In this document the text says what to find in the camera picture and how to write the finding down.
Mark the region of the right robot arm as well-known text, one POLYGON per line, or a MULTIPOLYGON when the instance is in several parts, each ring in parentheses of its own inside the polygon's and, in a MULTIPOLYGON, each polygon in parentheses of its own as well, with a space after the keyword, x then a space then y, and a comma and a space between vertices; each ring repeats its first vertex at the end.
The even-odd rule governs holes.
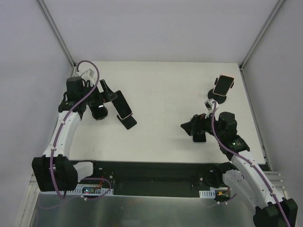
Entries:
POLYGON ((237 134, 237 121, 230 112, 195 114, 181 128, 195 142, 205 142, 206 134, 215 137, 220 151, 228 162, 218 164, 203 178, 213 188, 227 186, 236 196, 246 201, 254 210, 253 223, 257 227, 294 227, 298 206, 270 182, 256 163, 249 146, 237 134))

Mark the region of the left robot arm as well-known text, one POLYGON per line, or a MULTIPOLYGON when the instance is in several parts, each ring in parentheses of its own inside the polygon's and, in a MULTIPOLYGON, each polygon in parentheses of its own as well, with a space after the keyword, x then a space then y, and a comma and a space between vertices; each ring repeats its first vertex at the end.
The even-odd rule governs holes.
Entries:
POLYGON ((74 134, 86 109, 90 109, 95 120, 102 120, 108 114, 104 104, 117 98, 103 79, 98 84, 102 91, 91 79, 67 79, 67 90, 58 107, 57 125, 50 144, 42 156, 35 157, 32 161, 40 191, 72 191, 83 179, 90 184, 99 181, 100 172, 95 169, 93 161, 74 164, 69 160, 74 134))

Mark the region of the white-cased phone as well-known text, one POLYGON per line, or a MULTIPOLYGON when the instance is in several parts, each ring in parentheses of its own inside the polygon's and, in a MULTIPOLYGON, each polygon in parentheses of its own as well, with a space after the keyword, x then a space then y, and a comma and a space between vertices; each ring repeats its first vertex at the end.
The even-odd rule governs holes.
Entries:
POLYGON ((112 101, 112 104, 115 107, 119 118, 124 120, 127 117, 131 116, 133 112, 121 90, 116 91, 115 94, 117 95, 117 98, 112 101))

